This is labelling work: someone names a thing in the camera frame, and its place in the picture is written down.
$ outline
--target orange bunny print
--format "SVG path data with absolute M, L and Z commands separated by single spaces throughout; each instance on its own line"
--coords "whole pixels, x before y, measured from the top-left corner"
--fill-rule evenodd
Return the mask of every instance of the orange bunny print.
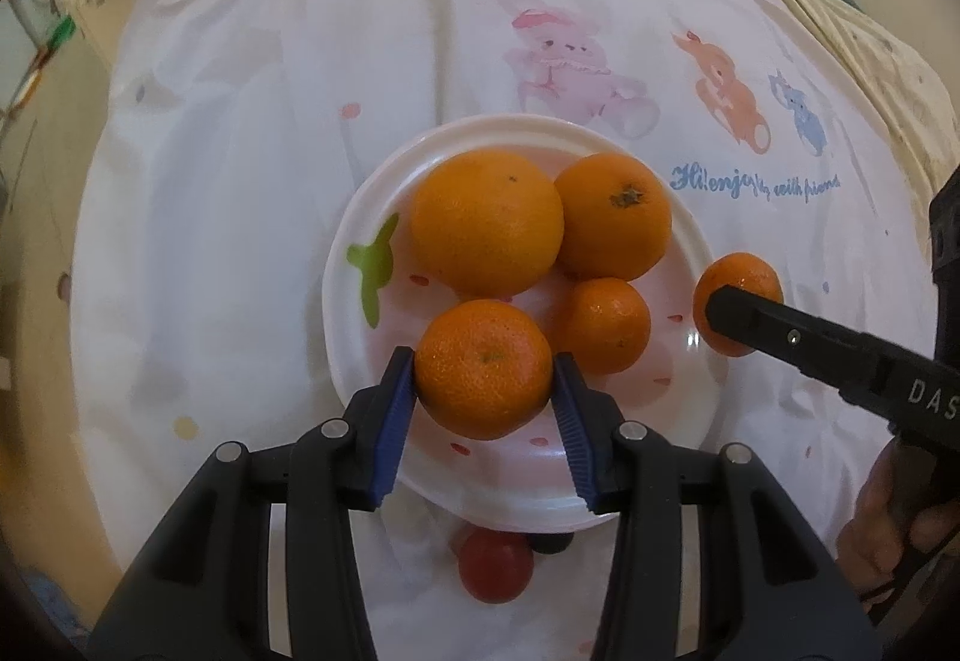
M 770 148 L 770 126 L 757 111 L 757 99 L 746 84 L 736 78 L 731 57 L 716 44 L 704 44 L 700 36 L 686 32 L 686 38 L 674 36 L 677 46 L 693 55 L 704 78 L 697 82 L 697 94 L 710 115 L 737 142 L 747 142 L 762 155 Z

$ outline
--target white plate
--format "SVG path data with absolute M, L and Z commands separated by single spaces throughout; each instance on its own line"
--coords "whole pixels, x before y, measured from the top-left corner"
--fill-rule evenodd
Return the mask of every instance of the white plate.
M 430 320 L 458 303 L 452 290 L 416 266 L 406 215 L 427 171 L 483 146 L 520 152 L 550 176 L 579 157 L 623 152 L 602 136 L 558 119 L 498 115 L 436 128 L 385 161 L 347 206 L 323 273 L 326 354 L 344 405 L 354 392 L 379 381 L 395 346 L 416 347 Z M 587 384 L 611 393 L 626 417 L 674 444 L 696 448 L 712 423 L 726 360 L 704 344 L 690 314 L 693 287 L 710 263 L 709 249 L 690 213 L 664 188 L 673 210 L 673 241 L 666 256 L 634 283 L 650 307 L 650 345 L 627 371 L 587 377 Z M 371 244 L 388 220 L 397 225 L 389 241 L 394 267 L 384 274 L 389 282 L 377 294 L 379 321 L 371 327 L 361 305 L 361 274 L 347 262 L 347 251 L 352 244 Z M 512 303 L 542 323 L 549 303 L 569 285 L 553 272 Z M 573 489 L 549 405 L 519 431 L 491 442 L 450 434 L 418 405 L 398 477 L 450 512 L 498 530 L 562 532 L 605 520 L 589 513 Z

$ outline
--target white bedsheet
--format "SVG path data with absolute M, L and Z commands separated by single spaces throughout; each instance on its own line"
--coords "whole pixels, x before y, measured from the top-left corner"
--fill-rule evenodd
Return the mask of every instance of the white bedsheet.
M 928 268 L 885 127 L 779 0 L 139 0 L 72 305 L 80 439 L 121 565 L 217 444 L 293 441 L 341 408 L 320 274 L 355 188 L 425 129 L 521 110 L 646 161 L 714 255 L 762 256 L 787 303 L 932 350 Z M 886 438 L 754 354 L 731 363 L 706 446 L 755 448 L 832 544 Z M 503 607 L 459 586 L 455 525 L 402 488 L 354 519 L 381 659 L 587 651 L 613 525 L 539 560 Z

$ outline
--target cartoon rabbit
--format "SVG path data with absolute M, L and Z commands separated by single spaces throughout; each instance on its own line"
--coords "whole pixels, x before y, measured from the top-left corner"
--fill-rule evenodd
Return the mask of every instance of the cartoon rabbit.
M 747 142 L 757 155 L 770 148 L 770 126 L 757 111 L 757 99 L 746 84 L 736 78 L 733 60 L 715 44 L 704 44 L 698 35 L 673 40 L 693 55 L 706 78 L 697 82 L 697 94 L 710 115 L 726 128 L 737 142 Z
M 790 87 L 784 75 L 776 70 L 776 76 L 770 77 L 770 92 L 773 92 L 776 101 L 785 109 L 793 112 L 793 123 L 797 126 L 797 134 L 806 142 L 814 156 L 824 154 L 827 148 L 827 134 L 820 123 L 819 116 L 806 106 L 806 94 Z
M 517 75 L 523 111 L 536 99 L 553 116 L 578 125 L 599 116 L 626 139 L 653 130 L 659 107 L 643 82 L 607 68 L 594 23 L 541 0 L 497 1 L 514 16 L 512 27 L 525 45 L 504 55 Z

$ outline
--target tangerine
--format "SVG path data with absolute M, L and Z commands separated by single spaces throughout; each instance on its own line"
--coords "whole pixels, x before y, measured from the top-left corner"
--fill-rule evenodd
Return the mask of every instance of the tangerine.
M 588 374 L 630 368 L 650 341 L 650 310 L 630 284 L 594 279 L 575 284 L 552 332 L 556 351 L 572 353 Z
M 550 178 L 515 152 L 477 149 L 430 171 L 414 194 L 414 250 L 456 292 L 506 298 L 550 270 L 563 204 Z
M 453 434 L 498 439 L 546 406 L 550 345 L 528 314 L 502 301 L 459 304 L 416 346 L 414 381 L 430 416 Z
M 629 155 L 590 155 L 556 181 L 563 201 L 558 260 L 581 279 L 642 276 L 666 253 L 670 200 L 653 171 Z
M 761 295 L 778 304 L 784 303 L 784 289 L 776 271 L 756 255 L 734 252 L 709 265 L 693 290 L 693 322 L 700 335 L 715 351 L 728 357 L 743 357 L 754 348 L 721 335 L 707 322 L 707 301 L 725 284 Z

